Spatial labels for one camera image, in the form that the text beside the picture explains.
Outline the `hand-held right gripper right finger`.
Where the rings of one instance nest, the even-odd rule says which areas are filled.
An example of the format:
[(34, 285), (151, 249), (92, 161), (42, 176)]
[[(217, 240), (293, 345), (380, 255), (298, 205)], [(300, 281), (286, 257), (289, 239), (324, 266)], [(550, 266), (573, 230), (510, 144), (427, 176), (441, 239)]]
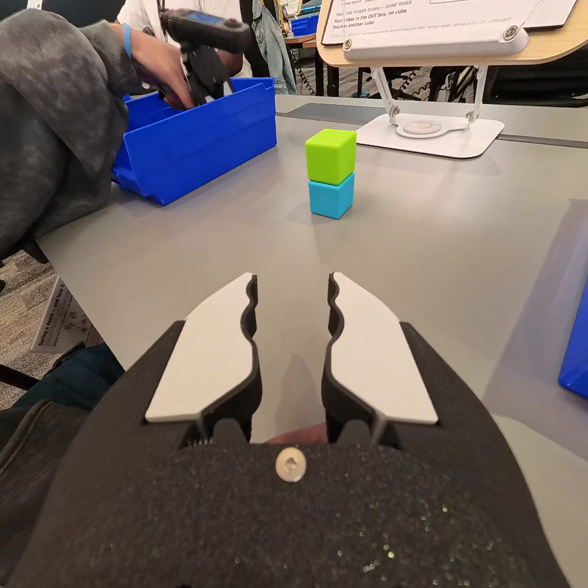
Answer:
[(439, 431), (439, 416), (400, 319), (343, 275), (328, 277), (321, 399), (330, 443), (408, 443)]

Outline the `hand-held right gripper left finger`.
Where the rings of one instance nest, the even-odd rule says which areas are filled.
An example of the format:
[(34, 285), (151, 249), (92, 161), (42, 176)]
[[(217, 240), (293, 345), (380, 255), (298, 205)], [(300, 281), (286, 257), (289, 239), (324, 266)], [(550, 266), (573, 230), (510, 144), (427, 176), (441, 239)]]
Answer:
[(258, 278), (245, 272), (187, 315), (146, 409), (148, 423), (189, 422), (205, 440), (232, 419), (251, 437), (262, 400), (257, 304)]

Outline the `green cube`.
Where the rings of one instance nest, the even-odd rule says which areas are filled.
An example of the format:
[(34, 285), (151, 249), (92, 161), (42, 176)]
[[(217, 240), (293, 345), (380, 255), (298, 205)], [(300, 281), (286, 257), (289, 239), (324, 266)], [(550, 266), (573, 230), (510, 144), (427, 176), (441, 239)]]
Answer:
[(356, 131), (323, 129), (305, 142), (307, 178), (338, 186), (355, 172)]

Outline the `light blue cube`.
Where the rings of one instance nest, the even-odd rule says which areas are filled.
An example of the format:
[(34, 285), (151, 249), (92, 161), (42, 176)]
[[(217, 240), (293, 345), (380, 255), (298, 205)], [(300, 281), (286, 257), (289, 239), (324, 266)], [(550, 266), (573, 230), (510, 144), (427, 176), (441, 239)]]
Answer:
[(308, 190), (312, 214), (339, 219), (353, 205), (355, 173), (349, 174), (338, 185), (310, 180)]

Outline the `person's left forearm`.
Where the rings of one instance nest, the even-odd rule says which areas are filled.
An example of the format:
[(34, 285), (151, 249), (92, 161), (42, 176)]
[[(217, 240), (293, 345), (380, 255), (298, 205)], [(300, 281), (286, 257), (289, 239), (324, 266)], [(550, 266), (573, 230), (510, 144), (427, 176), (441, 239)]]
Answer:
[(139, 84), (106, 21), (24, 9), (1, 22), (1, 260), (103, 208)]

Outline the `person's left hand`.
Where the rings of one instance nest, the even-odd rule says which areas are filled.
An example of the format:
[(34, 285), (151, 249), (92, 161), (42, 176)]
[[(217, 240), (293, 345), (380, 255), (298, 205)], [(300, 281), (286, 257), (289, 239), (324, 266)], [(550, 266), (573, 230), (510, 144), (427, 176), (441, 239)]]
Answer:
[(140, 79), (157, 88), (160, 98), (170, 107), (182, 111), (195, 107), (178, 48), (131, 29), (130, 57)]

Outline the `person's leg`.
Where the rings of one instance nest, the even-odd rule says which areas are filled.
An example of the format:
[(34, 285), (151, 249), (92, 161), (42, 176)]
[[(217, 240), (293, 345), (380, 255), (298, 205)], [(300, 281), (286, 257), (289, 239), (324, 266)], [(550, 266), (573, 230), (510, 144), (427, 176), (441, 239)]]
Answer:
[(30, 408), (39, 401), (91, 411), (125, 374), (106, 343), (72, 348), (12, 408)]

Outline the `printed paper sheet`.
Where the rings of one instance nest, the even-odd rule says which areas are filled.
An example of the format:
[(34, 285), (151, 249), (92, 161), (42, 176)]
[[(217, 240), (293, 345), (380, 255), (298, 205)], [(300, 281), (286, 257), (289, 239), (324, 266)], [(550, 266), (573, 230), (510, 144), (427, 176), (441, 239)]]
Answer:
[(62, 355), (79, 344), (91, 348), (101, 343), (103, 339), (99, 332), (66, 284), (56, 277), (30, 352)]

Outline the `printed instruction sheet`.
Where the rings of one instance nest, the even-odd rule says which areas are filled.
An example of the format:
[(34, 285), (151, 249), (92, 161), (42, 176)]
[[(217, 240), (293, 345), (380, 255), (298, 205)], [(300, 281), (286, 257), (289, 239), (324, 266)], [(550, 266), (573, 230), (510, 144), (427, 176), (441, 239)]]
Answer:
[(348, 62), (489, 63), (525, 51), (534, 33), (574, 30), (587, 1), (324, 1), (320, 46)]

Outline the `wooden board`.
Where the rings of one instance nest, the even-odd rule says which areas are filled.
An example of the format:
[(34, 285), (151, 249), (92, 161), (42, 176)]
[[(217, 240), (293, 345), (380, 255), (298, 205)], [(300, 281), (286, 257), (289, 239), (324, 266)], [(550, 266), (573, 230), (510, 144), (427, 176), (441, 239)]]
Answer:
[(334, 16), (342, 1), (323, 1), (316, 33), (320, 57), (335, 67), (374, 66), (395, 67), (416, 66), (514, 66), (540, 65), (553, 62), (587, 46), (587, 1), (574, 1), (569, 15), (560, 28), (532, 29), (527, 45), (520, 52), (511, 55), (450, 55), (448, 52), (436, 55), (393, 55), (390, 52), (378, 55), (371, 51), (366, 56), (349, 56), (343, 48), (343, 41), (336, 42)]

